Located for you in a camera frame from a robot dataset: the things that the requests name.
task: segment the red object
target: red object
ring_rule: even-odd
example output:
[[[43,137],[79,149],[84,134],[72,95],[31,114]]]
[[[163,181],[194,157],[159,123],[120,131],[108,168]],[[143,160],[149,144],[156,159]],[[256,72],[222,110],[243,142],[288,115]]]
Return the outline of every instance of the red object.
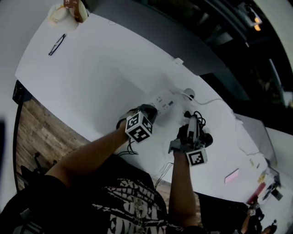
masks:
[[[258,196],[260,195],[260,193],[263,191],[263,189],[265,188],[266,184],[265,183],[261,183],[257,190],[254,192],[254,194],[252,194],[252,196],[250,197],[250,199],[248,199],[247,204],[252,204],[254,201],[257,200]]]

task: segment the light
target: light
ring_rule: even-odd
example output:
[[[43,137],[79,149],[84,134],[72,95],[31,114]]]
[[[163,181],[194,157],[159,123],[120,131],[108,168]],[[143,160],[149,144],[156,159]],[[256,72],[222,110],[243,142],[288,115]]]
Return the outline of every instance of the light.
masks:
[[[256,17],[256,18],[255,18],[255,22],[259,24],[259,23],[260,23],[259,18]]]
[[[260,26],[259,25],[255,25],[255,30],[256,31],[260,31],[261,29],[260,29]]]

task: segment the white tabletop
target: white tabletop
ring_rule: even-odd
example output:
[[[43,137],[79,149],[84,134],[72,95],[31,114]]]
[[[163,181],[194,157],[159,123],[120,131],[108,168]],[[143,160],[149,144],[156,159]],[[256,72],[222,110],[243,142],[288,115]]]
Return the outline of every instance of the white tabletop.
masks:
[[[190,87],[199,102],[220,98],[201,77],[175,64],[163,50],[97,15],[91,14],[68,33],[56,52],[48,56],[61,35],[45,20],[31,39],[16,77],[56,117],[90,141],[114,130],[120,115],[162,89]],[[183,97],[174,98],[174,109],[166,114],[163,125],[155,126],[151,139],[133,145],[139,155],[124,156],[151,175],[159,176],[162,167],[173,160],[168,154],[169,143],[177,136],[183,110],[191,108]],[[247,154],[258,151],[223,101],[194,106],[192,110],[198,110],[206,119],[214,140],[206,149],[208,163],[191,168],[194,190],[227,200],[247,201],[267,167],[264,157],[247,156],[239,149]],[[239,176],[224,184],[225,177],[237,168]],[[171,179],[169,170],[164,180]]]

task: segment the wooden floor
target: wooden floor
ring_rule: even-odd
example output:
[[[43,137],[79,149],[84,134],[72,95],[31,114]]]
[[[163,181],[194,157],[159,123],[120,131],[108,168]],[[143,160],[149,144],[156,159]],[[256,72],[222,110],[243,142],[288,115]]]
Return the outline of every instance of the wooden floor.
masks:
[[[37,168],[34,160],[36,152],[41,166],[48,170],[71,151],[88,143],[88,140],[64,124],[36,99],[25,102],[20,116],[16,140],[16,171],[21,174],[21,165],[30,171]],[[24,188],[23,182],[18,179],[19,190]],[[171,184],[161,181],[157,191],[161,194],[166,205],[169,205]],[[196,198],[196,213],[198,225],[201,224],[201,211],[198,196]]]

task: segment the person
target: person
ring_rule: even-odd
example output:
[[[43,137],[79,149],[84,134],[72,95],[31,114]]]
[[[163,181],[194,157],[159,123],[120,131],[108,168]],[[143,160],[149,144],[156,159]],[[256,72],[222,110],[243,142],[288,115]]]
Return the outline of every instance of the person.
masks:
[[[263,231],[262,226],[260,222],[258,221],[251,221],[251,212],[253,212],[252,209],[249,209],[247,211],[247,216],[242,224],[241,228],[241,234],[274,234],[277,226],[276,225],[270,225],[266,227]]]
[[[185,154],[174,152],[167,212],[150,175],[113,154],[128,141],[125,126],[122,121],[117,130],[68,154],[24,189],[22,200],[44,233],[205,233],[196,226]]]

